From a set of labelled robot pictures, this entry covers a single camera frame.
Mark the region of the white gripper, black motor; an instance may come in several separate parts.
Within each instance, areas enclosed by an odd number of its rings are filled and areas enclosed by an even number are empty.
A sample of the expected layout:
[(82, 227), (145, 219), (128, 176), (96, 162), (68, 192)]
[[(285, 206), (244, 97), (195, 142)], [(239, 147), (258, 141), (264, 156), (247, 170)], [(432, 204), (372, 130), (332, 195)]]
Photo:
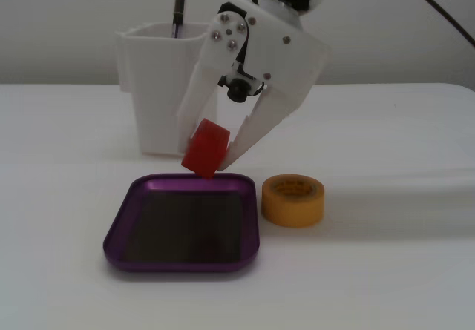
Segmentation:
[(299, 109), (324, 69), (330, 47), (305, 32), (300, 16), (277, 0), (228, 0), (246, 12), (226, 11), (214, 17), (189, 85), (177, 110), (178, 148), (187, 149), (198, 118), (226, 75), (247, 38), (242, 71), (269, 87), (260, 95), (230, 142), (218, 168), (224, 171), (274, 127)]

